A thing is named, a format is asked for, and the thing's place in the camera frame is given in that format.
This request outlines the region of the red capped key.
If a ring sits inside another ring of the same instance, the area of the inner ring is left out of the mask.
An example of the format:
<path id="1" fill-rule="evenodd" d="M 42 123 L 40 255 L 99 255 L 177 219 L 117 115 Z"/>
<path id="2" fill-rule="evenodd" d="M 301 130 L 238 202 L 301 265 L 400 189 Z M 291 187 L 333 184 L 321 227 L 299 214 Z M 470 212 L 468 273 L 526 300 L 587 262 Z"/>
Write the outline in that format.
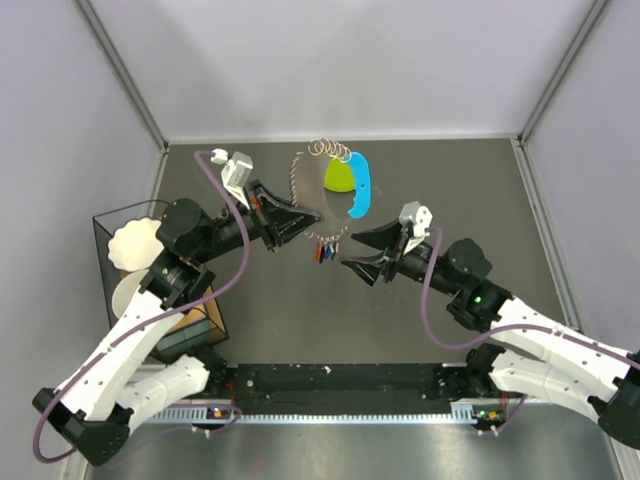
<path id="1" fill-rule="evenodd" d="M 324 246 L 318 243 L 314 253 L 314 262 L 320 264 L 324 258 Z"/>

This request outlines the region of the metal key organizer blue handle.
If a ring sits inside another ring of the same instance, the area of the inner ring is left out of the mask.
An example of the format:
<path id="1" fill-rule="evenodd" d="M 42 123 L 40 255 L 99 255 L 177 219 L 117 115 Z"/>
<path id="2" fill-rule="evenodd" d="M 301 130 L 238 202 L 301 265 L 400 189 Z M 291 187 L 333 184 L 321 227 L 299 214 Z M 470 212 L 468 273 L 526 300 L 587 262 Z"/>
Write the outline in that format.
<path id="1" fill-rule="evenodd" d="M 338 243 L 353 220 L 365 217 L 372 204 L 369 162 L 360 152 L 327 138 L 310 141 L 291 162 L 289 185 L 293 203 L 321 215 L 305 236 L 325 246 Z M 351 204 L 332 209 L 327 195 L 347 194 Z"/>

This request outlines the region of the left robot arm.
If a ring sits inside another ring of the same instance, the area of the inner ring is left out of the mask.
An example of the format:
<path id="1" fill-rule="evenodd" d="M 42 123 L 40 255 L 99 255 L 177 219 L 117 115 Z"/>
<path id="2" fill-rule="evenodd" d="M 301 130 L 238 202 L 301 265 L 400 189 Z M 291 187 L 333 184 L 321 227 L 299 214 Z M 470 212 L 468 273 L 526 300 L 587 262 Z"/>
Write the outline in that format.
<path id="1" fill-rule="evenodd" d="M 137 382 L 132 375 L 165 334 L 192 309 L 230 290 L 237 279 L 211 291 L 215 279 L 206 263 L 260 238 L 275 251 L 319 223 L 321 213 L 281 199 L 258 181 L 244 190 L 246 202 L 227 199 L 226 215 L 211 218 L 194 200 L 170 203 L 160 220 L 142 219 L 155 251 L 149 258 L 125 242 L 130 221 L 111 240 L 116 266 L 131 255 L 142 261 L 144 277 L 113 329 L 88 360 L 58 387 L 33 398 L 37 426 L 50 424 L 91 465 L 109 462 L 131 434 L 167 407 L 202 393 L 216 396 L 226 387 L 221 359 L 202 347 L 189 347 L 172 364 Z"/>

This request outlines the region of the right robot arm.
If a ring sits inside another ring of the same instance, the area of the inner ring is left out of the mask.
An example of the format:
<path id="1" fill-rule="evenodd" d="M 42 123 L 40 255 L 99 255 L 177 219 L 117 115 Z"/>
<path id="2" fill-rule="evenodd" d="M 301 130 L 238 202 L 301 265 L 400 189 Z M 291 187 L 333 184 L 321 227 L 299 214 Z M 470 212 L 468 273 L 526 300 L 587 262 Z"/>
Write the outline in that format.
<path id="1" fill-rule="evenodd" d="M 639 356 L 592 339 L 548 318 L 492 282 L 492 269 L 469 238 L 441 247 L 416 242 L 417 228 L 394 221 L 355 233 L 353 240 L 376 249 L 369 257 L 344 257 L 341 264 L 368 285 L 403 275 L 422 285 L 420 312 L 436 290 L 451 298 L 447 312 L 477 337 L 458 344 L 468 351 L 467 384 L 487 396 L 496 389 L 537 398 L 579 413 L 609 437 L 639 446 Z"/>

